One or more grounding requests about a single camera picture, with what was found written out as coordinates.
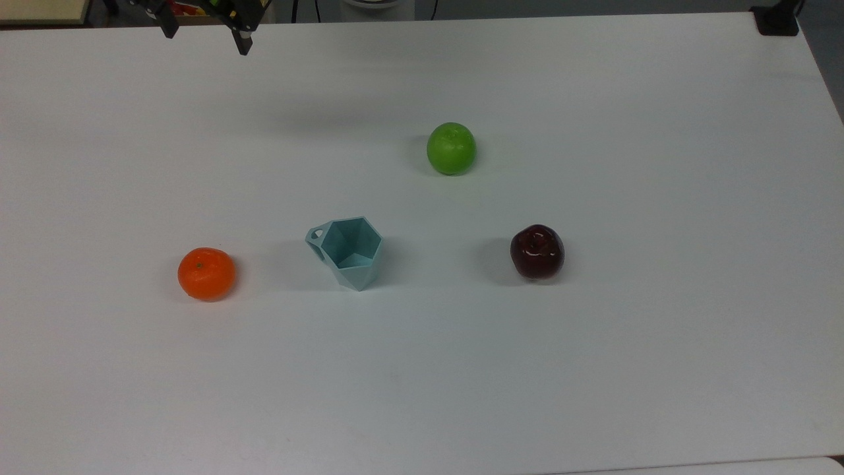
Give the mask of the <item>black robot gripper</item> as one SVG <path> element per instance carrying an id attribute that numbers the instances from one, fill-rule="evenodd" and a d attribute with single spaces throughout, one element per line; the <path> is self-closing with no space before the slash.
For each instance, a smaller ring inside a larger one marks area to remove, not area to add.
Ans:
<path id="1" fill-rule="evenodd" d="M 160 25 L 168 39 L 179 29 L 177 15 L 172 11 L 173 1 L 130 1 L 129 4 L 144 10 Z M 201 9 L 209 17 L 219 20 L 231 31 L 241 56 L 247 56 L 253 46 L 251 36 L 264 18 L 271 1 L 180 1 L 180 4 Z"/>

